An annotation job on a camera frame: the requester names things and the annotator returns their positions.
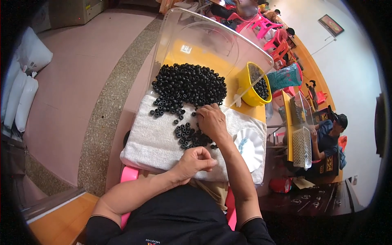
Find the white wall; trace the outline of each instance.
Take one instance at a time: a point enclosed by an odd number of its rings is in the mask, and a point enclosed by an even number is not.
[[[348,138],[347,165],[343,178],[358,175],[354,190],[360,204],[367,206],[376,188],[380,165],[374,139],[374,113],[381,89],[372,45],[340,0],[269,2],[271,9],[281,11],[282,20],[295,30],[312,54],[328,85],[336,112],[347,115],[348,127],[343,133]],[[325,14],[345,29],[336,41],[328,38],[331,34],[318,22]]]

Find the wall outlet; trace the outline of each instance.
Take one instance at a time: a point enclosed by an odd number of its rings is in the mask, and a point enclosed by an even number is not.
[[[358,181],[358,175],[354,175],[354,180],[352,181],[352,185],[356,185]]]

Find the beige machine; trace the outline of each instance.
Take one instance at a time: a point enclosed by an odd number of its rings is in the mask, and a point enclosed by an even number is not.
[[[84,25],[107,8],[108,0],[49,0],[52,29]]]

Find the white paper plate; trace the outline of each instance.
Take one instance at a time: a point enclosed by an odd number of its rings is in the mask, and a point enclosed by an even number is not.
[[[263,141],[259,134],[252,129],[243,129],[237,133],[234,141],[237,149],[244,158],[250,172],[258,169],[264,159]]]

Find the white towel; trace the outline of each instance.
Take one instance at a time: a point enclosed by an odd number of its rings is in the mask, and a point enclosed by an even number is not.
[[[154,172],[164,172],[175,166],[183,155],[174,130],[176,126],[173,122],[178,118],[175,114],[165,113],[162,117],[155,118],[150,115],[150,111],[155,109],[153,102],[155,97],[145,95],[140,103],[139,111],[133,123],[127,144],[120,154],[121,161],[132,167],[146,169]],[[184,105],[184,119],[179,125],[189,122],[191,128],[197,129],[196,117],[191,116],[194,111],[193,106]],[[238,131],[250,128],[259,133],[263,140],[264,152],[266,147],[267,125],[250,116],[229,109],[225,112],[227,131],[236,137]],[[200,171],[194,178],[207,181],[228,181],[226,164],[219,149],[208,151],[213,159],[217,159],[218,165],[211,172]],[[265,156],[260,167],[252,172],[253,182],[261,184],[264,176]]]

